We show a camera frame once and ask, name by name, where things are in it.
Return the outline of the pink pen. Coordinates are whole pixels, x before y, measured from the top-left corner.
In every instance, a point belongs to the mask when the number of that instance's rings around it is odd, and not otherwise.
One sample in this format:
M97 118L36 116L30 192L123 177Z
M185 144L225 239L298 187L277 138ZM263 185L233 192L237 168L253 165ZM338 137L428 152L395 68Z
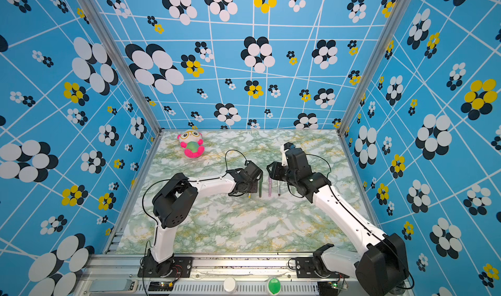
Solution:
M267 195L269 198L272 197L272 192L273 192L273 180L271 177L268 177L268 192L267 192Z

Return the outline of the dark green pen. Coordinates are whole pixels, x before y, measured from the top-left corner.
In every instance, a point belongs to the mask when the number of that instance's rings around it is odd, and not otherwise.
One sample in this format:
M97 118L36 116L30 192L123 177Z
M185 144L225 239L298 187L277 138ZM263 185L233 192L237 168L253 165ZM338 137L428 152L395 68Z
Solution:
M263 184L263 178L261 177L258 181L258 197L262 198L262 184Z

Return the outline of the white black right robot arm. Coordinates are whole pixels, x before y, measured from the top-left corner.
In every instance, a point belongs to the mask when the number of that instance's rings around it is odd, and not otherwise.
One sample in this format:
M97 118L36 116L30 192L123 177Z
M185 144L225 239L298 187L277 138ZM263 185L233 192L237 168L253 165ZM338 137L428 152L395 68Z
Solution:
M317 274L357 279L368 295L399 295L410 276L405 243L396 233L386 234L360 215L320 172L313 172L306 153L287 142L282 160L267 166L272 180L293 186L302 198L322 210L349 238L353 252L325 244L313 252Z

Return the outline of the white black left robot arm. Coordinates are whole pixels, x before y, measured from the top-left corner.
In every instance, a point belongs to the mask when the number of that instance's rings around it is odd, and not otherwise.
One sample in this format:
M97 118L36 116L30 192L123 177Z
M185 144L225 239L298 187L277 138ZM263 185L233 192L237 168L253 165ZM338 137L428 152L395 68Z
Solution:
M169 179L152 200L156 227L153 246L144 259L146 273L166 277L178 269L174 261L177 227L188 217L197 198L256 193L262 176L263 171L248 160L243 168L227 170L217 177L195 179L177 173Z

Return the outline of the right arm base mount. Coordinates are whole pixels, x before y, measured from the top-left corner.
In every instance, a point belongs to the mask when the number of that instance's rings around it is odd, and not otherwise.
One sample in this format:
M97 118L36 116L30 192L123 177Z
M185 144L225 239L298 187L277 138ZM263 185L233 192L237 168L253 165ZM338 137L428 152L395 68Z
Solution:
M311 256L292 258L288 267L296 272L299 279L340 279L354 277L353 258L357 254L339 249L333 244L325 244Z

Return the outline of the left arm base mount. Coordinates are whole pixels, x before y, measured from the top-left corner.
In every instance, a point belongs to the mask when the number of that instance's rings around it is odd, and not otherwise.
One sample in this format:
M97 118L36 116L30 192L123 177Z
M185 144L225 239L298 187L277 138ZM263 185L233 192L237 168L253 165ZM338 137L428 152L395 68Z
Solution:
M162 263L148 253L140 260L139 278L189 278L193 267L192 257L172 256Z

